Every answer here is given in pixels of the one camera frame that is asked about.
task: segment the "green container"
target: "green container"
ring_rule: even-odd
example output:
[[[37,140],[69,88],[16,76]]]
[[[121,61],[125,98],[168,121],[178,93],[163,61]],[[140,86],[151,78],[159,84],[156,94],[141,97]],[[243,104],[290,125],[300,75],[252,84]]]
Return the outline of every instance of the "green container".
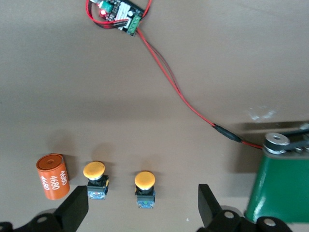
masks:
[[[274,155],[264,150],[245,217],[309,222],[309,153]]]

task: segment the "orange cylinder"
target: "orange cylinder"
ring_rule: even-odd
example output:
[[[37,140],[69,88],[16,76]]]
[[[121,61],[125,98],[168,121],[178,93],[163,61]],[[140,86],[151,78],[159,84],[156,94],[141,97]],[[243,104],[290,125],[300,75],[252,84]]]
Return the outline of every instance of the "orange cylinder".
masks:
[[[48,199],[57,200],[69,192],[67,169],[61,154],[43,156],[37,162],[37,169]]]

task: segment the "circuit board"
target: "circuit board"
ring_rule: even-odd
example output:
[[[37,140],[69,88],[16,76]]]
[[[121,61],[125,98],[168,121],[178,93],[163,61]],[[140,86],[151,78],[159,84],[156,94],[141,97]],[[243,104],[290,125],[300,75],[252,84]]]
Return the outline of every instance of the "circuit board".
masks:
[[[101,9],[100,17],[106,21],[127,19],[128,22],[119,30],[134,36],[142,19],[144,10],[128,0],[91,0]]]

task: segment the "yellow button cap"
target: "yellow button cap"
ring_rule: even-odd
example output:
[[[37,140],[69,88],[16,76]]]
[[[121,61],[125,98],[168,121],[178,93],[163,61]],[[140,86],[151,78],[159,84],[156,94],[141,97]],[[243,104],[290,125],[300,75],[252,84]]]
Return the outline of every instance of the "yellow button cap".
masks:
[[[84,176],[89,179],[94,179],[102,176],[105,171],[105,166],[102,162],[94,161],[84,167]]]
[[[136,175],[135,185],[141,190],[149,190],[155,184],[155,176],[151,172],[143,171]]]

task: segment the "red led light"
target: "red led light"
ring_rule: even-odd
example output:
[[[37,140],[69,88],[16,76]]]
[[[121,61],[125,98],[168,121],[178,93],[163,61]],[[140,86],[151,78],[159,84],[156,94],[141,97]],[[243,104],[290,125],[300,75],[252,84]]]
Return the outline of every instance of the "red led light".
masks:
[[[106,15],[105,10],[101,10],[101,11],[100,11],[100,14],[101,14],[102,16]]]

